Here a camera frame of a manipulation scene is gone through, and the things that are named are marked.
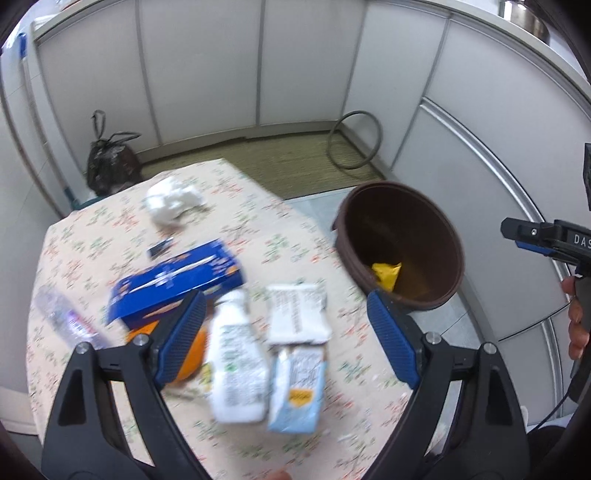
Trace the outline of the person's right hand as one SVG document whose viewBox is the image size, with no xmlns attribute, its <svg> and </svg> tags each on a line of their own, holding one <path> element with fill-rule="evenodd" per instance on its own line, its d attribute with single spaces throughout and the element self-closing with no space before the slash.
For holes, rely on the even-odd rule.
<svg viewBox="0 0 591 480">
<path fill-rule="evenodd" d="M 570 306 L 568 309 L 569 317 L 569 357 L 573 361 L 579 360 L 589 342 L 589 332 L 583 327 L 582 321 L 584 317 L 583 306 L 576 293 L 576 278 L 574 276 L 567 277 L 561 283 L 562 290 L 565 294 L 571 297 Z"/>
</svg>

